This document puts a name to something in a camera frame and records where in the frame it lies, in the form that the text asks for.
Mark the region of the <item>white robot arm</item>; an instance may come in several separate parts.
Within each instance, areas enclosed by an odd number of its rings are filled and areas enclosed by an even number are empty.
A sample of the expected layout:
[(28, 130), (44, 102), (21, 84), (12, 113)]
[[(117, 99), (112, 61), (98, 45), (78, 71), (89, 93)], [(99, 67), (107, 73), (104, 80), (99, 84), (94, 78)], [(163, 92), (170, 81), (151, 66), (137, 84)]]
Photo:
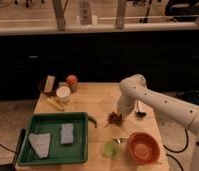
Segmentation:
[(146, 79), (141, 74), (121, 80), (119, 89), (121, 95), (117, 101), (117, 111), (123, 117), (127, 117), (134, 110), (136, 101), (141, 101), (196, 136), (197, 145), (194, 148), (190, 171), (199, 171), (199, 106), (148, 89)]

